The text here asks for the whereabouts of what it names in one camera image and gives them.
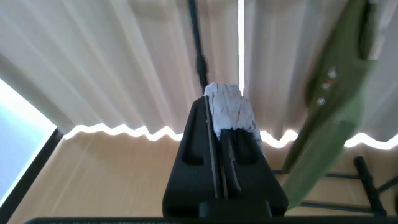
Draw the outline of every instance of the green fabric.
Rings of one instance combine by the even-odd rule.
[[[373,40],[375,30],[375,14],[368,9],[365,0],[347,4],[310,77],[305,91],[308,118],[282,168],[290,173],[283,185],[289,209],[299,205],[334,165],[361,124],[361,88],[375,63],[362,53],[371,48],[368,40]]]

